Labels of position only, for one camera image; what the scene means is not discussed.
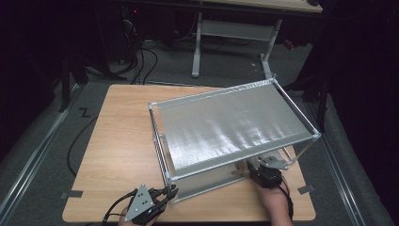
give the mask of box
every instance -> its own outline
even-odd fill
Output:
[[[236,164],[287,170],[321,135],[276,78],[149,103],[153,141],[174,203],[245,179]],[[307,142],[296,157],[286,147]]]

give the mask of wooden table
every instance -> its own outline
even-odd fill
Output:
[[[201,0],[220,4],[233,4],[247,7],[273,8],[303,12],[320,13],[323,9],[319,6],[311,6],[306,0]]]
[[[63,219],[68,222],[99,222],[114,201],[145,184],[162,188],[164,182],[152,142],[148,103],[214,90],[206,87],[113,85],[105,97],[72,190],[83,191],[80,198],[69,197]],[[294,220],[312,220],[315,212],[298,163],[283,175],[291,188]],[[127,205],[122,202],[113,213]],[[262,221],[262,208],[253,182],[244,180],[195,198],[168,205],[158,222]]]

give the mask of cable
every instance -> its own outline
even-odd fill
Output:
[[[144,68],[144,54],[143,54],[143,48],[140,48],[140,54],[141,54],[141,68],[140,68],[140,70],[138,70],[138,73],[136,73],[135,74],[135,77],[133,78],[133,80],[132,80],[132,82],[130,83],[130,85],[133,85],[133,84],[135,84],[136,83],[136,80],[137,80],[137,78],[138,78],[138,84],[140,84],[140,74],[141,74],[141,71],[143,70],[143,68]]]
[[[147,72],[147,74],[146,74],[146,75],[144,76],[144,78],[143,78],[143,85],[145,85],[145,84],[146,84],[146,79],[147,79],[147,77],[150,75],[150,73],[151,73],[152,70],[155,68],[155,66],[156,66],[156,64],[157,64],[157,62],[158,62],[158,56],[156,55],[156,53],[154,53],[153,51],[151,51],[151,50],[149,50],[149,49],[143,49],[143,50],[152,53],[153,56],[155,57],[155,63],[153,64],[153,66],[152,66],[152,68],[150,69],[150,71]]]
[[[96,116],[93,120],[91,120],[91,121],[85,126],[85,128],[83,128],[83,129],[80,131],[80,133],[79,133],[79,134],[75,137],[75,139],[73,140],[73,142],[72,142],[72,144],[71,144],[71,146],[70,146],[70,148],[69,148],[69,150],[68,150],[68,155],[67,155],[68,169],[70,170],[70,172],[72,173],[72,175],[73,175],[74,177],[76,177],[76,172],[72,169],[71,160],[70,160],[71,151],[72,151],[73,145],[76,143],[76,141],[78,140],[78,138],[80,138],[80,136],[85,132],[85,130],[88,129],[88,127],[89,127],[91,124],[93,124],[98,118],[99,118],[99,117]]]
[[[116,201],[111,205],[111,207],[109,207],[108,211],[105,213],[105,215],[104,215],[104,217],[103,217],[102,225],[103,225],[103,226],[106,225],[106,223],[107,223],[107,221],[108,221],[108,219],[109,219],[109,216],[111,216],[111,215],[116,215],[116,214],[111,214],[111,211],[115,208],[115,206],[117,206],[120,202],[126,200],[127,198],[130,198],[130,197],[135,196],[136,193],[137,193],[137,191],[138,191],[138,189],[136,188],[136,189],[133,190],[132,192],[129,192],[129,193],[127,193],[126,195],[120,197],[118,200],[116,200]]]
[[[191,32],[192,32],[193,29],[194,29],[194,25],[196,24],[197,16],[198,16],[198,13],[196,13],[196,14],[194,15],[193,23],[191,24],[191,28],[190,28],[190,30],[187,32],[187,34],[186,34],[184,37],[182,37],[181,39],[178,39],[178,40],[175,40],[175,41],[179,41],[179,40],[189,40],[189,39],[192,39],[192,38],[196,37],[196,35],[193,35],[192,37],[188,37],[188,36],[191,34]]]

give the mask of hand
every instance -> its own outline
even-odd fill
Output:
[[[280,187],[288,194],[289,189],[285,178],[282,180]],[[282,193],[278,187],[262,188],[255,183],[256,190],[258,191],[262,204],[270,216],[272,226],[292,226],[293,222],[288,213],[287,197]]]
[[[121,214],[122,214],[122,216],[120,216],[120,221],[118,222],[118,226],[139,226],[139,225],[137,225],[137,224],[134,224],[131,220],[129,220],[128,222],[125,222],[125,221],[124,221],[125,216],[126,216],[126,214],[127,214],[127,207],[125,207],[125,208],[122,210],[122,213],[121,213]],[[152,221],[148,222],[148,223],[147,223],[147,226],[152,226],[153,223],[158,219],[158,217],[159,217],[159,216],[155,217]]]

